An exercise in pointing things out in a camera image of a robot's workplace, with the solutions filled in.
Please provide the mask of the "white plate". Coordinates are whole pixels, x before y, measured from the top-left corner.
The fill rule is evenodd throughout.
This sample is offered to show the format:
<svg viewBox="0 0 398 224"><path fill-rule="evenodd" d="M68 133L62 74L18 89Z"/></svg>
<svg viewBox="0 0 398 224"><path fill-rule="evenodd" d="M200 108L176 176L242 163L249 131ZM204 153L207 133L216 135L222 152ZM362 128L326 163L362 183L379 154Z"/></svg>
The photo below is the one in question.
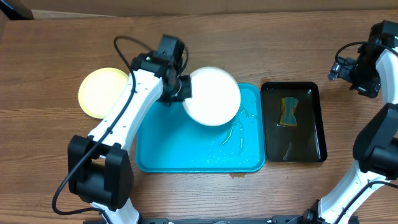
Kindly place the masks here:
<svg viewBox="0 0 398 224"><path fill-rule="evenodd" d="M183 101L186 113L205 126L221 126L230 122L241 104L237 81L217 67L202 67L190 74L192 96Z"/></svg>

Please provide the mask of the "yellow plate with stain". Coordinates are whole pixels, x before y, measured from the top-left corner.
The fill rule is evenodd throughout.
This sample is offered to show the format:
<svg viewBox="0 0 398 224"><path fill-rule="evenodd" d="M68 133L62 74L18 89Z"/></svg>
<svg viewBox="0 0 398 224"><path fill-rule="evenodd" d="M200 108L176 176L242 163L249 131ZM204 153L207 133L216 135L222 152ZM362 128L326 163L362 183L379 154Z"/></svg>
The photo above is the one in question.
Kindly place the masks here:
<svg viewBox="0 0 398 224"><path fill-rule="evenodd" d="M117 68L100 68L91 72L78 90L80 108L93 118L103 119L119 99L128 76Z"/></svg>

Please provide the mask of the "green yellow sponge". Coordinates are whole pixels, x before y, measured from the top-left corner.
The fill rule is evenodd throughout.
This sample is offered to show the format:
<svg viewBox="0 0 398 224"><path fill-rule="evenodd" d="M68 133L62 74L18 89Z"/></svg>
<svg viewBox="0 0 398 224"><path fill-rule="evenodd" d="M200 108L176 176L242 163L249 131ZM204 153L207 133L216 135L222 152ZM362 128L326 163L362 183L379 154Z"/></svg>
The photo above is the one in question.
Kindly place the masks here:
<svg viewBox="0 0 398 224"><path fill-rule="evenodd" d="M285 97L281 99L281 116L279 125L283 127L296 127L297 120L294 115L298 105L298 99L294 97Z"/></svg>

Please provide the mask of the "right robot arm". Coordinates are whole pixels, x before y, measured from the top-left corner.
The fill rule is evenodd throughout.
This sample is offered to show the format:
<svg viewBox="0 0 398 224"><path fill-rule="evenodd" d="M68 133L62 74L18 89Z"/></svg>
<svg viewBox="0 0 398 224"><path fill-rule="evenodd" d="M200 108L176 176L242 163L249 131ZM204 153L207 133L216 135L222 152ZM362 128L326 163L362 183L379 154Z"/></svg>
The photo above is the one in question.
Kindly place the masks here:
<svg viewBox="0 0 398 224"><path fill-rule="evenodd" d="M397 179L397 23L371 27L357 42L357 59L337 55L328 74L351 83L360 95L382 95L382 108L358 134L354 161L336 187L291 223L357 223L354 212L378 189Z"/></svg>

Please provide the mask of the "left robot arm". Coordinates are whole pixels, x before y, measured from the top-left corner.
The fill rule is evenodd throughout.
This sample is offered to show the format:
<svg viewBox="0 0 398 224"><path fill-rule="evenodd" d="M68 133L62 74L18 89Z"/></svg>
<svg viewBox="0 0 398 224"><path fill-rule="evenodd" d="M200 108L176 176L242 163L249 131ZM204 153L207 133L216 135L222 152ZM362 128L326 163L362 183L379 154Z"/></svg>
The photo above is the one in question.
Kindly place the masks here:
<svg viewBox="0 0 398 224"><path fill-rule="evenodd" d="M177 37L163 35L156 50L126 62L127 84L108 115L87 137L72 137L68 144L68 175L52 199L52 209L62 189L79 196L90 207L68 211L67 215L97 212L102 223L141 223L130 195L134 174L129 152L134 136L150 107L160 101L171 105L192 95L191 78L183 75L188 49Z"/></svg>

